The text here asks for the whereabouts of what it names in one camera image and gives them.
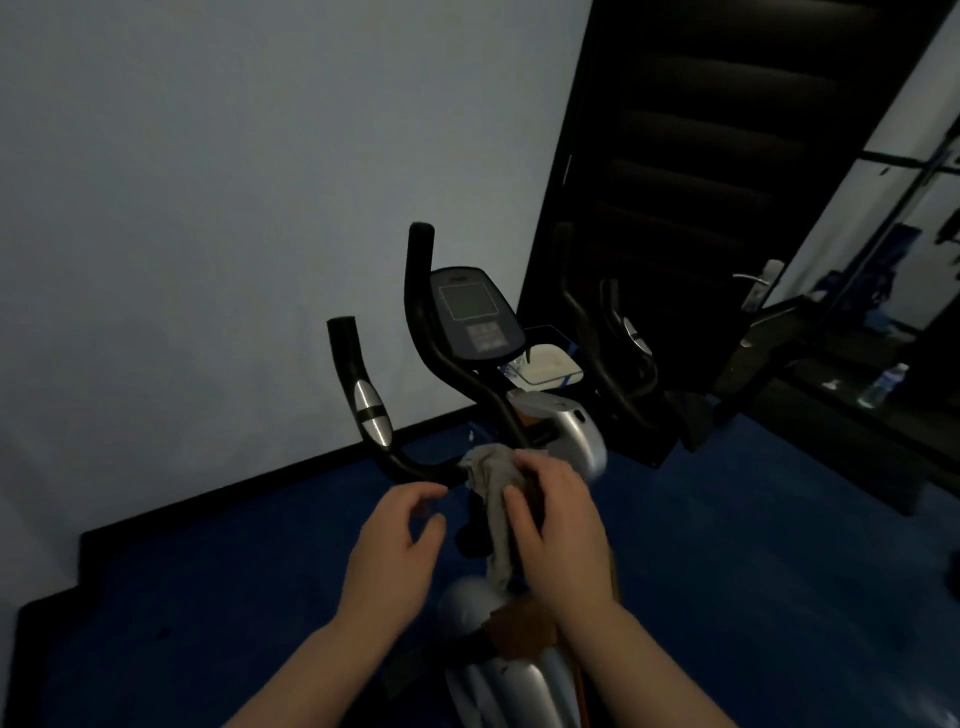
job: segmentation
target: cloth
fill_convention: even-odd
[[[468,473],[469,488],[483,499],[493,553],[487,557],[487,578],[497,589],[504,589],[514,573],[510,554],[510,522],[503,505],[503,490],[508,485],[521,488],[526,478],[514,465],[514,451],[506,445],[478,445],[464,455],[461,467]]]

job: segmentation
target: hand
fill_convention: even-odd
[[[523,493],[508,486],[503,497],[523,571],[534,596],[565,626],[568,619],[613,604],[610,546],[587,484],[568,463],[517,450],[521,470],[540,479],[544,511],[537,531]]]
[[[350,554],[334,622],[373,640],[383,653],[423,608],[446,534],[446,520],[438,513],[414,544],[410,514],[423,500],[445,495],[446,487],[437,483],[391,488],[364,523]]]

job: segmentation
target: left hand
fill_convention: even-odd
[[[410,515],[424,500],[443,497],[437,483],[410,483],[391,488],[360,531],[347,566],[335,621],[389,650],[423,608],[437,556],[446,535],[446,520],[435,514],[414,543]]]

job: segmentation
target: plastic container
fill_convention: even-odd
[[[910,367],[907,364],[898,364],[896,367],[891,367],[863,391],[863,394],[857,398],[856,403],[867,409],[879,407],[906,378],[909,369]]]

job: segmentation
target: forearm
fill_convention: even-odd
[[[561,627],[620,728],[733,728],[620,605],[581,612]]]
[[[314,632],[224,728],[333,728],[390,645],[337,621]]]

